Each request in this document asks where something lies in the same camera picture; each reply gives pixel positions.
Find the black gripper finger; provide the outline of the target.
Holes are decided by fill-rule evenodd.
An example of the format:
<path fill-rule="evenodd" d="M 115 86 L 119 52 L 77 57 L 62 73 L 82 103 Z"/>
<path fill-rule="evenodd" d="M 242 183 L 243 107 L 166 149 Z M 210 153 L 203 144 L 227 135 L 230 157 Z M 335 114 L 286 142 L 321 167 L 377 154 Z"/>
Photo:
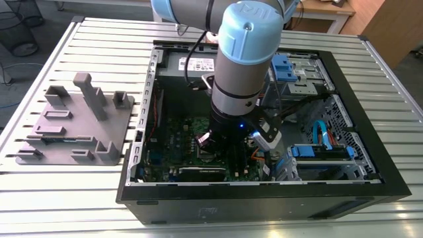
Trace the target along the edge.
<path fill-rule="evenodd" d="M 213 148 L 213 142 L 211 142 L 211 133 L 203 133 L 203 134 L 198 134 L 195 136 L 195 141 L 197 141 L 197 145 L 199 147 L 201 150 L 206 151 L 206 152 L 213 152 L 214 148 Z"/>

